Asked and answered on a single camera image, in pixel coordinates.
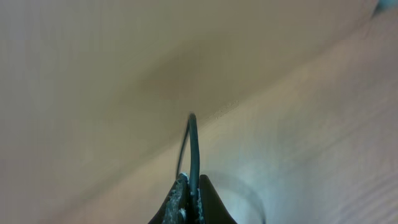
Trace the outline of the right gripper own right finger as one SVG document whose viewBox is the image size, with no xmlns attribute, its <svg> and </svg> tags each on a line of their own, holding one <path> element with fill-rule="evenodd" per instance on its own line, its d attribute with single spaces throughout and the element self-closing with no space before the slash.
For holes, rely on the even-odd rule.
<svg viewBox="0 0 398 224">
<path fill-rule="evenodd" d="M 202 174 L 199 190 L 205 224 L 237 224 L 224 206 L 209 177 Z"/>
</svg>

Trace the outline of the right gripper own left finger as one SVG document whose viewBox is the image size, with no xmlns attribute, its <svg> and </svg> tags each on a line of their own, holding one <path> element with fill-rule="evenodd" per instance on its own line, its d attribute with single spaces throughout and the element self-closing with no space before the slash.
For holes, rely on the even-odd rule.
<svg viewBox="0 0 398 224">
<path fill-rule="evenodd" d="M 185 224 L 187 222 L 188 188 L 187 175 L 180 173 L 149 224 Z"/>
</svg>

